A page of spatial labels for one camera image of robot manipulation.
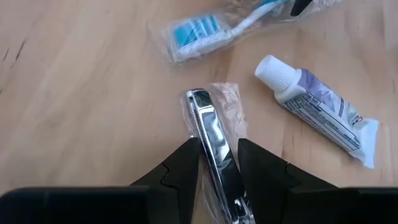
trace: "plastic packaging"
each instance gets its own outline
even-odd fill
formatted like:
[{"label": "plastic packaging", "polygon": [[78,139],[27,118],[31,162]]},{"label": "plastic packaging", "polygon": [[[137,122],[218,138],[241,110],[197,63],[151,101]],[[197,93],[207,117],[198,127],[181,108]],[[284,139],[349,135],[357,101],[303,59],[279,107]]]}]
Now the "plastic packaging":
[{"label": "plastic packaging", "polygon": [[314,0],[302,11],[296,4],[307,0],[227,0],[221,9],[167,26],[163,31],[163,45],[173,62],[184,62],[225,48],[250,30],[272,23],[296,21],[339,1],[342,0]]},{"label": "plastic packaging", "polygon": [[276,100],[341,146],[365,167],[374,169],[379,122],[364,119],[355,108],[314,74],[294,69],[268,55],[255,75],[275,93]]},{"label": "plastic packaging", "polygon": [[[211,96],[211,101],[216,109],[216,114],[221,120],[222,132],[225,135],[228,145],[233,153],[234,160],[237,162],[238,139],[246,137],[246,122],[244,120],[243,109],[240,102],[238,85],[231,83],[213,83],[205,90]],[[184,94],[182,97],[181,103],[183,117],[187,122],[190,134],[192,136],[198,136],[195,118],[192,117],[187,103],[186,94]],[[201,182],[203,190],[203,203],[209,211],[213,223],[234,223],[228,218],[225,208],[222,207],[222,203],[219,201],[217,196],[218,194],[216,192],[219,189],[212,181],[213,177],[210,171],[211,167],[209,167],[205,157],[206,156],[203,154],[201,159],[201,166],[203,168]],[[253,222],[250,220],[245,220],[243,223],[254,223],[254,220]]]}]

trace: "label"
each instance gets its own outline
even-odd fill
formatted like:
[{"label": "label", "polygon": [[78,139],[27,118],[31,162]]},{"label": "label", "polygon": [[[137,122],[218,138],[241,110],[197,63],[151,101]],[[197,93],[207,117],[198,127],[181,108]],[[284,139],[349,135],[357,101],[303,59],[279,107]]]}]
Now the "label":
[{"label": "label", "polygon": [[192,42],[209,37],[221,30],[214,15],[205,15],[179,24],[173,31],[177,45],[182,48]]},{"label": "label", "polygon": [[282,106],[346,151],[361,149],[361,143],[353,133],[353,126],[362,121],[362,117],[355,108],[308,70],[302,69],[298,85],[306,89],[306,92],[282,103]]}]

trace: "plastic wrapper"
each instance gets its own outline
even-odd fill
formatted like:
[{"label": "plastic wrapper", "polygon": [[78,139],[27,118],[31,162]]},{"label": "plastic wrapper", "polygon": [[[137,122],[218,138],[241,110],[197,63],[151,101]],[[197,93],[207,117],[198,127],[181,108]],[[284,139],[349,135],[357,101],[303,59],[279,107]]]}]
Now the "plastic wrapper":
[{"label": "plastic wrapper", "polygon": [[[212,83],[205,90],[210,93],[211,101],[216,109],[218,118],[220,119],[221,129],[229,144],[229,148],[233,153],[235,162],[238,164],[238,140],[246,137],[246,122],[244,119],[243,108],[239,97],[237,84],[232,83]],[[188,130],[192,136],[198,136],[195,118],[192,117],[190,107],[188,106],[187,97],[184,95],[181,99],[183,117],[187,123]],[[216,187],[212,182],[209,164],[206,162],[205,153],[201,157],[201,189],[203,192],[203,203],[208,209],[213,223],[232,223],[225,215],[225,210],[220,203],[216,194]],[[244,221],[240,223],[254,223],[254,220]]]},{"label": "plastic wrapper", "polygon": [[307,5],[307,0],[224,0],[219,9],[167,25],[162,30],[161,46],[176,63],[201,58],[252,31],[297,21],[340,1],[343,0],[313,0]]}]

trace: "toothbrush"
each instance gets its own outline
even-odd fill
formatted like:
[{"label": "toothbrush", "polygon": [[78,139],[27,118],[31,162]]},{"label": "toothbrush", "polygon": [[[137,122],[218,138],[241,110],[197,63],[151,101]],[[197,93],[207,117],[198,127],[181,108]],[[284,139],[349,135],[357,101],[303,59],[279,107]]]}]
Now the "toothbrush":
[{"label": "toothbrush", "polygon": [[224,47],[235,37],[242,35],[258,19],[284,2],[285,0],[263,1],[233,29],[215,14],[187,19],[174,27],[172,41],[169,42],[169,53],[174,62],[183,62]]}]

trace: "wooden table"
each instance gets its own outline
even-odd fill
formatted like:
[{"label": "wooden table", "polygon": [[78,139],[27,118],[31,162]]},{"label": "wooden table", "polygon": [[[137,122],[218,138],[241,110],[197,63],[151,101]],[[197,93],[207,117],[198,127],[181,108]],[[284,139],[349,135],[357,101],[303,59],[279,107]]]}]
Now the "wooden table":
[{"label": "wooden table", "polygon": [[[248,138],[338,186],[398,186],[398,1],[348,0],[174,67],[160,25],[206,1],[0,0],[0,191],[127,185],[189,134],[180,97],[238,83]],[[378,119],[370,170],[286,112],[254,76],[273,54],[304,67]]]}]

